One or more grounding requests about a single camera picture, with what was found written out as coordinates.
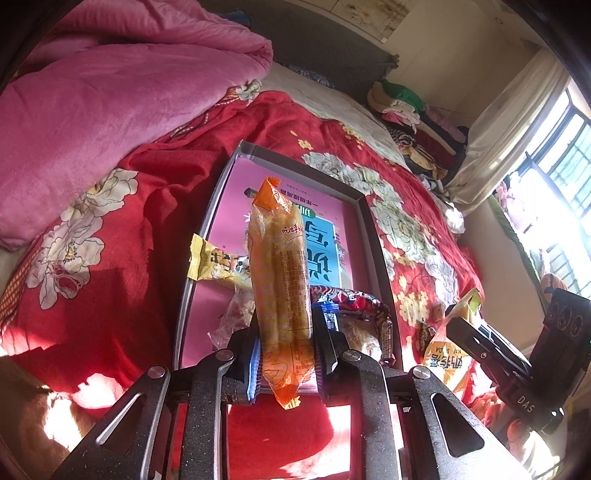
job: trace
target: pink book cover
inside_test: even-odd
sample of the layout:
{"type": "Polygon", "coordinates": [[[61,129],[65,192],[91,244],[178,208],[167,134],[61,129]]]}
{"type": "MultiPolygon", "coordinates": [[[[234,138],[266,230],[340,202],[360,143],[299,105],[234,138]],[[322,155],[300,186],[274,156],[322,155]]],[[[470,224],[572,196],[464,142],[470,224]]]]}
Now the pink book cover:
{"type": "MultiPolygon", "coordinates": [[[[281,193],[297,204],[306,230],[310,284],[366,291],[362,244],[355,205],[298,183],[284,169],[266,168],[239,149],[223,189],[207,240],[227,253],[247,255],[246,232],[252,199],[266,177],[281,180],[281,193]]],[[[187,318],[181,367],[210,354],[207,333],[219,327],[234,291],[214,281],[196,283],[187,318]]]]}

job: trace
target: packaged bread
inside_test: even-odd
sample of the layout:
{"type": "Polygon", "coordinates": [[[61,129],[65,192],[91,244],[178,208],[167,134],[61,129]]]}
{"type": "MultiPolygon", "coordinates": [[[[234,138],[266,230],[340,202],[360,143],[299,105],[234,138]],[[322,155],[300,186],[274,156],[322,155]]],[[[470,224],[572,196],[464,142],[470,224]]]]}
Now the packaged bread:
{"type": "Polygon", "coordinates": [[[298,207],[267,178],[252,202],[248,251],[262,373],[286,410],[314,369],[306,236],[298,207]]]}

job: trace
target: yellow snack wrapper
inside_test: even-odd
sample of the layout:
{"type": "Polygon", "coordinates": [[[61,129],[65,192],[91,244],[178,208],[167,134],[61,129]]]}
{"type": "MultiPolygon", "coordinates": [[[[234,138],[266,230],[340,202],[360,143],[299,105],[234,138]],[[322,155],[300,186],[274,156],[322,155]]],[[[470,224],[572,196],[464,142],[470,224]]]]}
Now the yellow snack wrapper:
{"type": "Polygon", "coordinates": [[[220,280],[229,287],[251,288],[248,257],[231,255],[199,235],[191,240],[191,263],[188,278],[220,280]]]}
{"type": "Polygon", "coordinates": [[[297,389],[314,369],[310,281],[300,210],[267,178],[252,202],[248,251],[262,373],[284,409],[297,407],[297,389]]]}
{"type": "Polygon", "coordinates": [[[425,351],[423,365],[437,376],[452,392],[461,392],[465,387],[466,374],[472,357],[447,338],[446,327],[454,317],[465,319],[475,328],[480,326],[478,307],[482,302],[480,292],[473,288],[452,308],[443,319],[425,351]]]}

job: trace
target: metal screw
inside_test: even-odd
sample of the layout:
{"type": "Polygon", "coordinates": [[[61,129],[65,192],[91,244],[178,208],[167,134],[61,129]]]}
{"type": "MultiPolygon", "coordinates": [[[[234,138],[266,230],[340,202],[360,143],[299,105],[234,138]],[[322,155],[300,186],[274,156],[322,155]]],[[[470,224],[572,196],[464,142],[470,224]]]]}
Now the metal screw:
{"type": "Polygon", "coordinates": [[[162,378],[164,376],[164,374],[166,373],[166,369],[164,367],[161,367],[160,365],[156,365],[155,367],[150,367],[150,369],[148,370],[148,376],[150,378],[162,378]]]}
{"type": "Polygon", "coordinates": [[[216,352],[216,358],[220,360],[220,362],[229,362],[234,358],[234,352],[232,352],[228,348],[218,350],[216,352]]]}
{"type": "Polygon", "coordinates": [[[361,360],[361,353],[357,350],[345,350],[343,352],[343,360],[348,362],[358,362],[361,360]]]}
{"type": "Polygon", "coordinates": [[[413,368],[413,375],[416,378],[420,378],[421,380],[425,380],[431,376],[431,371],[422,365],[419,365],[413,368]]]}

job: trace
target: snack package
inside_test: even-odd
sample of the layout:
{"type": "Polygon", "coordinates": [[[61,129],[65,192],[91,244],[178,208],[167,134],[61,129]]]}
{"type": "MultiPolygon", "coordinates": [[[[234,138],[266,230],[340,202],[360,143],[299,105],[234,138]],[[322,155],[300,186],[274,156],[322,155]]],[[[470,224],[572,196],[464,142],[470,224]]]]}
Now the snack package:
{"type": "Polygon", "coordinates": [[[339,315],[340,331],[345,334],[349,348],[358,350],[379,362],[382,359],[382,349],[379,347],[375,324],[367,320],[348,314],[339,315]]]}
{"type": "Polygon", "coordinates": [[[228,287],[251,288],[248,257],[231,255],[198,235],[191,240],[188,278],[220,280],[228,287]]]}
{"type": "Polygon", "coordinates": [[[226,348],[234,332],[247,328],[251,324],[254,311],[255,301],[252,290],[236,286],[234,296],[228,304],[219,328],[208,333],[213,347],[216,350],[226,348]]]}
{"type": "Polygon", "coordinates": [[[267,178],[252,202],[248,251],[261,331],[262,373],[284,409],[314,370],[306,236],[298,207],[267,178]]]}
{"type": "Polygon", "coordinates": [[[379,348],[382,352],[380,363],[384,365],[394,363],[392,320],[390,318],[390,309],[385,303],[369,293],[346,288],[326,287],[324,285],[312,285],[310,287],[310,297],[315,302],[331,301],[336,303],[338,305],[336,313],[341,316],[348,315],[369,320],[373,323],[375,328],[370,327],[370,329],[375,329],[378,335],[379,348]]]}
{"type": "Polygon", "coordinates": [[[452,318],[462,317],[478,328],[480,326],[478,307],[481,302],[480,292],[476,288],[464,295],[443,319],[437,333],[429,342],[423,359],[423,365],[429,367],[437,378],[460,399],[466,386],[472,357],[447,338],[446,327],[452,318]]]}

